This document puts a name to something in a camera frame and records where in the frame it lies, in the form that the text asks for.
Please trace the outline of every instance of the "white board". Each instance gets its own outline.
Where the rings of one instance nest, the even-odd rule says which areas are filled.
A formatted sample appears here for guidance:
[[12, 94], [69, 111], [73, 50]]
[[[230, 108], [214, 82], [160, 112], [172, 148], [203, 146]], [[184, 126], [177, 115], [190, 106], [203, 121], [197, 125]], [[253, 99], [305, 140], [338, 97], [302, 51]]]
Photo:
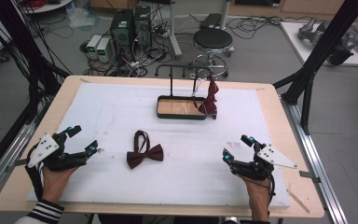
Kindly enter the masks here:
[[[207, 85], [197, 96], [206, 96]], [[270, 143], [255, 91], [220, 89], [216, 120], [159, 119], [157, 99], [169, 92], [155, 86], [80, 86], [58, 132], [82, 127], [82, 132], [66, 141], [68, 153], [83, 150], [95, 139], [103, 151], [73, 174], [62, 201], [248, 205], [246, 187], [229, 171], [222, 153], [226, 148], [236, 160], [251, 161], [254, 152], [241, 142], [242, 134]], [[175, 88], [173, 94], [190, 96], [191, 89]], [[133, 151], [138, 130], [148, 133], [151, 147], [162, 145], [164, 161], [144, 159], [130, 169], [126, 154]], [[279, 167], [273, 174], [277, 196], [271, 206], [289, 206]], [[35, 200], [33, 191], [28, 199]]]
[[[281, 21], [281, 27], [284, 33], [289, 38], [290, 43], [292, 44], [293, 48], [296, 50], [296, 53], [302, 63], [308, 59], [310, 53], [313, 51], [314, 48], [314, 45], [311, 44], [308, 39], [298, 38], [298, 29], [303, 27], [305, 24], [307, 23]], [[316, 30], [319, 24], [320, 23], [315, 23], [313, 25], [313, 31]], [[358, 53], [354, 49], [351, 50], [351, 53], [353, 53], [353, 55], [340, 66], [358, 66]]]

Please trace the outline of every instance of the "power supply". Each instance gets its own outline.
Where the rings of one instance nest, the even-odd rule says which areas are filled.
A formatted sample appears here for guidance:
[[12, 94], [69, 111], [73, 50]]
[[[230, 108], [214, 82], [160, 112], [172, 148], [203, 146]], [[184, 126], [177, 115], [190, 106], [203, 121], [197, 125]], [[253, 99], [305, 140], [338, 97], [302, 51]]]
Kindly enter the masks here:
[[112, 39], [120, 47], [130, 47], [134, 39], [133, 15], [131, 9], [117, 9], [110, 25]]
[[101, 63], [109, 63], [110, 58], [113, 55], [110, 38], [104, 37], [101, 39], [100, 44], [97, 47], [97, 53]]
[[87, 44], [87, 52], [89, 55], [89, 58], [91, 59], [98, 59], [98, 53], [97, 53], [97, 47], [100, 43], [102, 36], [101, 35], [95, 35], [92, 37], [92, 39]]
[[144, 49], [152, 47], [150, 6], [138, 6], [135, 8], [133, 20], [138, 46]]

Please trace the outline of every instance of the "dark red bow tie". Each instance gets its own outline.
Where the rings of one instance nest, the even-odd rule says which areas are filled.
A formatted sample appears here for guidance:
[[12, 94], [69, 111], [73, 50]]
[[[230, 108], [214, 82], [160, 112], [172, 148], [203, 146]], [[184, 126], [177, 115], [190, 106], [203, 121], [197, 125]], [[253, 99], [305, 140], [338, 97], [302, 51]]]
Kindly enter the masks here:
[[[144, 142], [142, 143], [141, 149], [139, 149], [138, 145], [140, 136], [144, 138]], [[144, 131], [137, 131], [135, 133], [133, 144], [133, 152], [127, 152], [127, 163], [129, 164], [131, 169], [139, 165], [144, 160], [144, 158], [149, 158], [154, 161], [164, 160], [164, 152], [162, 151], [161, 145], [158, 144], [155, 147], [150, 148], [149, 136]], [[142, 153], [141, 150], [145, 144], [146, 151]]]

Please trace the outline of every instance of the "striped cuff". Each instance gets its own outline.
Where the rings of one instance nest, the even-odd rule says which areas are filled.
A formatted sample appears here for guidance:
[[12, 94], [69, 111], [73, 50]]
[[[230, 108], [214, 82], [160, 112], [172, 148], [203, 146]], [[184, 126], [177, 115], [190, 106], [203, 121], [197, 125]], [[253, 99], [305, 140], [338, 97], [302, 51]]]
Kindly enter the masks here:
[[48, 224], [57, 224], [63, 212], [63, 207], [41, 199], [27, 215]]

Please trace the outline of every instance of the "person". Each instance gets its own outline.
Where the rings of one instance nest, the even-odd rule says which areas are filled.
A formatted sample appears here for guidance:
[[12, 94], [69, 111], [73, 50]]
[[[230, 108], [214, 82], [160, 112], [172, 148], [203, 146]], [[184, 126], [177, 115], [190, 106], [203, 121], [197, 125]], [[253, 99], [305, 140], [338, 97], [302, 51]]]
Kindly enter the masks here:
[[[62, 206], [58, 205], [58, 201], [68, 184], [69, 178], [76, 169], [77, 167], [61, 172], [51, 172], [47, 167], [43, 167], [44, 188], [42, 198], [26, 217], [20, 218], [15, 224], [57, 224], [64, 210]], [[248, 190], [249, 205], [252, 210], [252, 221], [246, 223], [268, 224], [269, 180], [254, 181], [246, 177], [241, 179]], [[189, 224], [193, 221], [194, 223], [201, 223], [200, 219], [202, 217], [179, 217], [175, 220], [175, 223]], [[213, 223], [213, 221], [205, 221], [204, 223]]]

